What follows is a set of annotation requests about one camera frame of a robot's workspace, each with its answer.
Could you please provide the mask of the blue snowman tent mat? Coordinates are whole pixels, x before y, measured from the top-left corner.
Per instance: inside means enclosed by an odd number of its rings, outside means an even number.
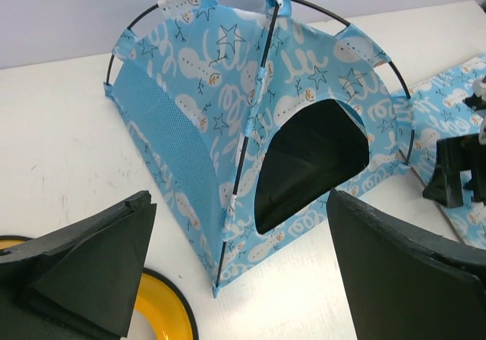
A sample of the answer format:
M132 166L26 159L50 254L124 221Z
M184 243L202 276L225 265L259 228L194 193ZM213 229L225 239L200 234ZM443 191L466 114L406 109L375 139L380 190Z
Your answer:
M485 55L479 54L439 74L393 93L402 136L400 146L423 188L431 179L439 139L477 134L485 145ZM464 204L446 208L436 203L460 237L472 247L485 247L485 203L473 203L463 185L471 172L461 172Z

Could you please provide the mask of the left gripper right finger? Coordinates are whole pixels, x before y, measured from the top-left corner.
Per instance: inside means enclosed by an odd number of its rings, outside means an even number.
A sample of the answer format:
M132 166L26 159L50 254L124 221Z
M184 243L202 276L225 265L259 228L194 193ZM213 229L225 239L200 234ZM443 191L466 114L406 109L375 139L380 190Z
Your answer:
M332 189L327 215L359 339L483 339L485 252Z

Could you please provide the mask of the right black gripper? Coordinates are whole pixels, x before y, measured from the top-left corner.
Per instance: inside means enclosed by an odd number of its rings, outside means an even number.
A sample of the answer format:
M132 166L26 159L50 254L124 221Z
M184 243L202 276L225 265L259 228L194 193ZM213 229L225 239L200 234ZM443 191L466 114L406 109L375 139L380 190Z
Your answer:
M470 171L470 180L463 185L472 192L473 203L485 203L485 145L477 134L439 139L434 172L422 192L425 199L446 208L464 204L461 172Z

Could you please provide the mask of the blue snowman pet tent fabric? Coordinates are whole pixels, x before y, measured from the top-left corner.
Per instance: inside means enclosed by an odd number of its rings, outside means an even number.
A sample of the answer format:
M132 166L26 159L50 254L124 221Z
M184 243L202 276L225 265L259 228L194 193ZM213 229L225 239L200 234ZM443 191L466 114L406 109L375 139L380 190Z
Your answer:
M219 289L324 221L331 189L360 196L409 162L376 72L391 65L387 53L348 21L326 33L284 2ZM123 31L112 50L121 69L104 83L212 286L273 8L159 0L160 23Z

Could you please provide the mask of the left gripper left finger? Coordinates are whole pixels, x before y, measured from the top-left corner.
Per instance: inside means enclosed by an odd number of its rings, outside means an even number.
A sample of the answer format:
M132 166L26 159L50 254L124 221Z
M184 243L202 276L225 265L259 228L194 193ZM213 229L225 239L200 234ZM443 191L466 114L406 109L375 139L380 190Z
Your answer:
M1 251L3 339L128 334L156 204L142 190L91 217Z

